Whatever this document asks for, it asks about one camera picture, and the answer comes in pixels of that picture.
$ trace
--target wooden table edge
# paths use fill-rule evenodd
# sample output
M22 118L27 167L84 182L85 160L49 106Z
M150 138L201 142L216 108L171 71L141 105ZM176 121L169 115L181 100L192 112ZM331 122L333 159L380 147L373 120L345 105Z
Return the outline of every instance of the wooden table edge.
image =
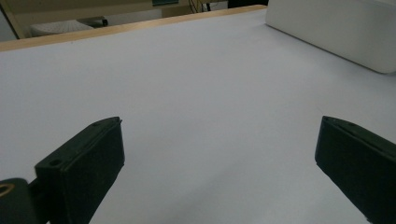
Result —
M264 8L266 7L261 5L249 6L249 7L236 7L236 8L229 8L229 9L210 11L204 13L189 14L185 16L163 18L152 21L140 21L140 22L109 26L94 30L79 31L79 32L73 32L73 33L67 33L61 35L47 35L47 36L40 36L40 37L34 37L28 39L11 40L0 43L0 52L14 50L14 49L26 49L26 48L49 45L49 44L57 44L68 41L76 41L80 39L86 39L86 38L97 37L102 35L114 35L122 32L145 29L149 27L156 27L165 24L233 15L233 14L244 13L254 10L260 10Z

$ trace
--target white table surface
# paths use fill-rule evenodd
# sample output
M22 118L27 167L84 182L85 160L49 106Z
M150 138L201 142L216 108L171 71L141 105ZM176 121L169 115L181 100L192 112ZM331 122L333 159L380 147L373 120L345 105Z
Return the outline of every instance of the white table surface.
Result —
M90 123L126 163L92 224L368 223L314 160L323 115L396 142L396 76L265 25L265 10L0 52L0 179Z

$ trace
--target brass screw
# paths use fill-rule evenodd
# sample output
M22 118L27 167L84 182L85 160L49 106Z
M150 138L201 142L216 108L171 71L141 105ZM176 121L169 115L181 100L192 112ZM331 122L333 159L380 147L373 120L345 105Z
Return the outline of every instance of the brass screw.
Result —
M0 198L10 193L14 188L14 184L0 184Z

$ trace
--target white box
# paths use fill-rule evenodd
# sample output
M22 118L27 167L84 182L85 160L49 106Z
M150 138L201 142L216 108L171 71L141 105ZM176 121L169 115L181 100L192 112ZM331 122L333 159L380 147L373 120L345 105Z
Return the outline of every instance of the white box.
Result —
M396 71L396 0L270 0L265 20L377 72Z

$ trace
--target screw hole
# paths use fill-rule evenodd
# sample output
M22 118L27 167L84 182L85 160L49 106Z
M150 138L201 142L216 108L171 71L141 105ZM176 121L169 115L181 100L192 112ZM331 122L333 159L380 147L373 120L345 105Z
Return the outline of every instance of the screw hole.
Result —
M57 165L59 165L59 164L61 164L61 160L55 160L55 161L51 161L50 163L49 163L49 165L51 165L51 166L57 166Z
M2 184L0 185L0 198L10 193L15 188L13 184Z

